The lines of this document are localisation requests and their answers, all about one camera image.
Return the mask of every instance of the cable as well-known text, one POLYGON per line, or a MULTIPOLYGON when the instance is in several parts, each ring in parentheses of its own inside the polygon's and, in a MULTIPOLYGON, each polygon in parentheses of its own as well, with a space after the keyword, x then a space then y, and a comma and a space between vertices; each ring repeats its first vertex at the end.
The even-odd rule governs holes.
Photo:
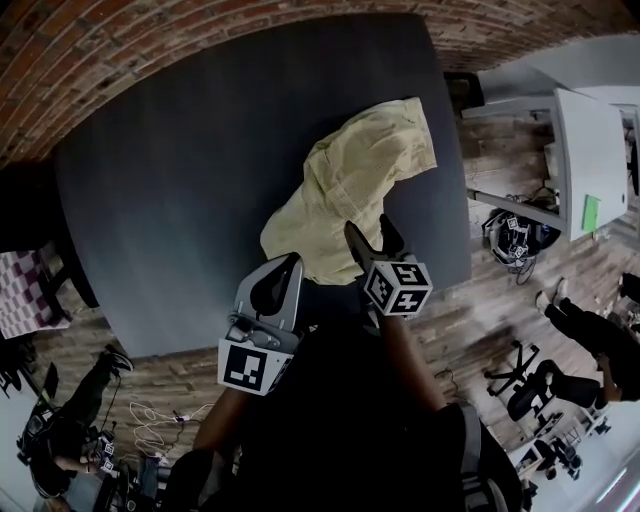
POLYGON ((524 201, 534 201, 535 199, 537 199, 538 194, 540 193, 541 190, 546 190, 547 192, 551 193, 553 197, 555 197, 555 191, 552 188, 547 187, 546 185, 542 185, 530 196, 527 196, 525 194, 507 194, 506 197, 507 199, 513 199, 514 201, 518 201, 519 203, 524 201))
POLYGON ((523 286, 525 284, 527 284, 527 282, 529 281, 529 279, 531 279, 531 276, 533 275, 533 271, 536 268, 536 263, 538 262, 538 256, 534 256, 533 258, 529 259, 529 260, 517 260, 517 262, 521 262, 522 266, 521 267, 516 267, 516 268, 510 268, 509 269, 509 274, 515 274, 516 277, 516 284, 518 286, 523 286), (521 277, 523 275, 526 275, 527 277, 524 279, 524 281, 521 280, 521 277))
POLYGON ((138 448, 138 450, 144 453, 147 457, 151 457, 154 459, 162 459, 174 448, 174 446, 180 440, 180 435, 184 431, 185 424, 190 421, 199 423, 199 421, 193 419, 193 417, 198 413, 200 413, 206 407, 212 407, 213 405, 215 404, 205 404, 202 407, 200 407, 198 410, 193 412, 192 414, 187 414, 184 416, 179 416, 178 414, 174 414, 174 416, 168 416, 166 414, 156 412, 151 407, 147 407, 146 405, 142 405, 137 402, 130 402, 129 412, 135 418, 135 420, 139 423, 139 426, 133 429, 133 435, 136 438, 136 441, 135 441, 136 448, 138 448), (144 423, 136 415, 136 413, 133 411, 134 405, 141 407, 144 410, 144 415, 147 417, 148 420, 150 420, 150 422, 144 423), (153 430, 152 427, 156 427, 158 425, 171 424, 171 423, 180 423, 181 424, 180 432, 178 432, 178 435, 176 436, 176 440, 173 443, 171 443, 171 445, 169 445, 167 449, 165 449, 164 453, 161 453, 158 450, 158 448, 165 447, 164 439, 160 434, 158 434, 155 430, 153 430), (151 436, 151 438, 142 437, 141 435, 139 435, 138 431, 141 429, 146 430, 151 436), (154 450, 153 454, 150 454, 148 450, 154 450))
POLYGON ((105 414, 104 416, 104 421, 102 422, 102 426, 100 427, 99 432, 102 432, 102 429, 104 429, 104 426, 107 423, 107 419, 109 418, 109 413, 111 412, 111 408, 113 407, 113 402, 115 401, 116 395, 118 394, 118 390, 120 389, 121 382, 122 382, 122 379, 120 378, 120 376, 118 376, 118 385, 116 386, 116 390, 113 393, 113 397, 111 398, 111 403, 109 404, 109 408, 107 409, 107 414, 105 414))
POLYGON ((454 398, 459 398, 463 400, 464 398, 458 395, 458 391, 460 390, 460 387, 458 386, 458 383, 454 380, 455 374, 453 373, 453 370, 451 370, 450 368, 445 368, 444 370, 436 373, 434 377, 437 379, 440 375, 444 375, 445 373, 449 374, 449 379, 451 380, 451 384, 453 384, 455 388, 455 391, 453 392, 454 398))
POLYGON ((113 402, 115 402, 116 400, 116 395, 118 394, 118 390, 120 389, 121 382, 122 382, 122 379, 120 378, 120 376, 118 376, 118 385, 116 386, 116 390, 113 393, 113 397, 111 397, 111 403, 109 404, 109 408, 107 409, 107 414, 104 415, 104 421, 102 422, 102 426, 100 427, 100 430, 98 430, 98 439, 96 439, 96 442, 93 444, 93 450, 91 451, 91 453, 93 453, 94 455, 96 454, 96 449, 98 448, 98 441, 100 441, 100 434, 103 432, 104 426, 107 423, 107 419, 109 418, 109 413, 111 412, 111 408, 113 407, 113 402))

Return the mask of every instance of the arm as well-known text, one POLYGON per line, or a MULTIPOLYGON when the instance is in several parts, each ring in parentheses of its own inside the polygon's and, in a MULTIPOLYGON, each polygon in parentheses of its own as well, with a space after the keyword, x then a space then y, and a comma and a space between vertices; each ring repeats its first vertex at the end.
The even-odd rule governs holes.
POLYGON ((402 317, 385 317, 378 313, 380 333, 389 361, 408 393, 425 410, 436 412, 447 406, 433 373, 425 362, 415 337, 402 317))
POLYGON ((64 498, 49 498, 45 500, 45 503, 52 512, 71 512, 71 507, 64 498))
POLYGON ((624 330, 629 336, 631 336, 631 339, 633 339, 634 341, 638 341, 638 334, 627 324, 624 324, 624 330))
POLYGON ((56 466, 64 471, 78 471, 79 473, 91 473, 95 475, 98 472, 93 464, 83 464, 77 460, 70 459, 69 457, 54 457, 53 462, 56 466))
POLYGON ((611 365, 609 358, 605 355, 598 357, 598 364, 602 368, 602 387, 604 389, 604 399, 607 403, 619 402, 622 399, 622 389, 613 382, 611 375, 611 365))
POLYGON ((250 393, 227 388, 200 425, 194 450, 218 452, 225 460, 232 457, 242 420, 256 400, 250 393))

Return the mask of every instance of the strap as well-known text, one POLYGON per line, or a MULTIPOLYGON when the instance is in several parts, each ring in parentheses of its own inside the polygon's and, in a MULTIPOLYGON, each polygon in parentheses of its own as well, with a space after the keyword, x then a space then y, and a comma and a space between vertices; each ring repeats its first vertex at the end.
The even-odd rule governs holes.
POLYGON ((482 427, 475 408, 467 402, 458 402, 464 419, 465 442, 460 473, 464 492, 465 510, 486 510, 489 498, 478 475, 482 451, 482 427))
POLYGON ((465 443, 460 472, 463 475, 477 474, 482 451, 482 428, 475 408, 467 402, 458 402, 464 418, 465 443))

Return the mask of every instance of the wooden floor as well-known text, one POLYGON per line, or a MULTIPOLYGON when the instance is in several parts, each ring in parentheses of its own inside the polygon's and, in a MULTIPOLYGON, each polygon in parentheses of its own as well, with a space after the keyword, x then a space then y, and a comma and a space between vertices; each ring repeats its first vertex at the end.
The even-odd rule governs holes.
MULTIPOLYGON (((533 118, 504 117, 491 121, 459 121, 458 130, 469 184, 501 194, 529 195, 546 175, 542 148, 552 134, 548 126, 533 118)), ((449 369, 439 378, 447 396, 456 394, 473 402, 484 422, 507 449, 518 445, 522 433, 508 418, 498 399, 486 392, 483 374, 504 363, 513 352, 511 342, 535 343, 542 354, 539 360, 553 358, 565 371, 595 376, 595 363, 576 343, 556 332, 534 307, 541 289, 552 291, 565 276, 571 280, 571 297, 583 308, 603 309, 616 296, 616 282, 622 271, 640 273, 636 254, 613 239, 594 241, 585 237, 569 245, 561 238, 537 263, 531 280, 517 286, 515 276, 498 265, 482 247, 481 224, 489 209, 469 204, 473 240, 473 276, 462 285, 433 294, 420 318, 412 323, 424 356, 435 372, 449 369)), ((62 403, 74 391, 106 343, 117 343, 99 310, 83 309, 73 290, 64 294, 74 322, 65 331, 38 334, 34 345, 38 353, 36 380, 42 382, 48 363, 56 363, 60 374, 57 400, 62 403)), ((216 350, 201 350, 135 361, 136 370, 123 374, 114 400, 109 423, 117 421, 117 446, 121 456, 134 453, 132 429, 140 426, 130 413, 130 403, 140 420, 148 423, 143 406, 171 415, 192 414, 205 404, 214 403, 222 392, 216 384, 216 350)), ((99 418, 102 422, 113 392, 112 384, 104 395, 99 418)), ((196 419, 202 419, 208 407, 196 419)), ((171 461, 190 447, 198 424, 186 424, 180 435, 175 423, 154 429, 162 435, 164 446, 147 446, 148 454, 164 454, 171 461)), ((149 438, 144 430, 140 437, 149 438)))

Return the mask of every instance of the purple checkered pattern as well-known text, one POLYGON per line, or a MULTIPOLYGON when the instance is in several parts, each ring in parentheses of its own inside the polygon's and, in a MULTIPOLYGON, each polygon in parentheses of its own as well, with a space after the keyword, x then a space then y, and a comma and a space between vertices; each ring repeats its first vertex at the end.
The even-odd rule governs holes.
POLYGON ((66 319, 52 323, 53 312, 42 294, 37 251, 0 254, 0 332, 5 339, 41 329, 64 329, 66 319))

